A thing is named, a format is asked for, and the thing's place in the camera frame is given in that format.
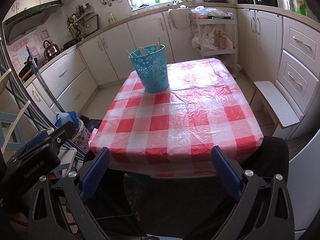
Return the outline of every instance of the red and white tablecloth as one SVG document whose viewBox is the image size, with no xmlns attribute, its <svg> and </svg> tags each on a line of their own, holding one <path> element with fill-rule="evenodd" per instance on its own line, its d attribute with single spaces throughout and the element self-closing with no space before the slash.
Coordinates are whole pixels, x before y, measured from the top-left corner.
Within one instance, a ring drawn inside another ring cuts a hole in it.
<svg viewBox="0 0 320 240">
<path fill-rule="evenodd" d="M 110 168 L 181 177 L 215 170 L 210 151 L 246 160 L 263 141 L 240 88 L 221 61 L 168 65 L 169 87 L 144 91 L 134 71 L 119 90 L 90 149 L 111 150 Z"/>
</svg>

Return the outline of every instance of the blue gripper pad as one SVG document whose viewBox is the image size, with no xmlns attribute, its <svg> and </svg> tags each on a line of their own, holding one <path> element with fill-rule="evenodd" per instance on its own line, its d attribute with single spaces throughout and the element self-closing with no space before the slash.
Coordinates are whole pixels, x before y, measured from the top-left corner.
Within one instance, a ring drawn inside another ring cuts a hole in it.
<svg viewBox="0 0 320 240">
<path fill-rule="evenodd" d="M 30 142 L 27 143 L 26 152 L 33 147 L 36 147 L 39 143 L 41 143 L 44 139 L 48 137 L 48 133 L 46 131 L 42 131 L 36 137 L 34 137 Z"/>
<path fill-rule="evenodd" d="M 95 158 L 95 162 L 84 176 L 81 182 L 80 198 L 86 201 L 87 198 L 93 197 L 96 192 L 103 175 L 106 173 L 111 160 L 111 153 L 108 148 L 103 148 L 98 158 Z"/>
<path fill-rule="evenodd" d="M 223 156 L 221 149 L 217 146 L 211 150 L 211 162 L 229 196 L 239 201 L 242 197 L 241 180 Z"/>
</svg>

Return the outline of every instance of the trash can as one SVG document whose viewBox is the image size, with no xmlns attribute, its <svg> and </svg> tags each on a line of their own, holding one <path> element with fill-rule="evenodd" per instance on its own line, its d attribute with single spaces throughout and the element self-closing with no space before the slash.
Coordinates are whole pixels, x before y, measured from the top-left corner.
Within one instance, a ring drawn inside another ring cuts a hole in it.
<svg viewBox="0 0 320 240">
<path fill-rule="evenodd" d="M 160 49 L 152 53 L 153 46 L 148 46 L 144 48 L 148 55 L 143 56 L 136 50 L 134 53 L 138 57 L 133 53 L 129 56 L 145 90 L 149 93 L 160 92 L 169 86 L 164 48 L 164 45 L 160 45 Z"/>
</svg>

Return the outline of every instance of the range hood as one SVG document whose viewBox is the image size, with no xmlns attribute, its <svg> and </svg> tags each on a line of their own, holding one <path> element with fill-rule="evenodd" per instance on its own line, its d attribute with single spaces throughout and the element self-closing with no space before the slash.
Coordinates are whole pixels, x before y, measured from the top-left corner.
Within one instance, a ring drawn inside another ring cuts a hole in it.
<svg viewBox="0 0 320 240">
<path fill-rule="evenodd" d="M 23 36 L 34 31 L 45 23 L 49 16 L 59 10 L 63 3 L 61 0 L 43 3 L 26 9 L 3 23 L 4 37 L 8 45 L 13 44 Z"/>
</svg>

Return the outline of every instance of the wooden stool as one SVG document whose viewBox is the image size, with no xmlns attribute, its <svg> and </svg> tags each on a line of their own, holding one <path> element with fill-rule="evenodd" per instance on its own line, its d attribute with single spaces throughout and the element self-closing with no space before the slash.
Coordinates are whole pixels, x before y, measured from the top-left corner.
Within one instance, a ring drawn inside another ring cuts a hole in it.
<svg viewBox="0 0 320 240">
<path fill-rule="evenodd" d="M 258 91 L 262 96 L 262 104 L 267 109 L 276 125 L 273 136 L 286 139 L 291 127 L 300 122 L 297 115 L 284 96 L 270 81 L 259 81 L 254 82 L 253 84 L 255 85 L 255 91 L 250 106 Z"/>
</svg>

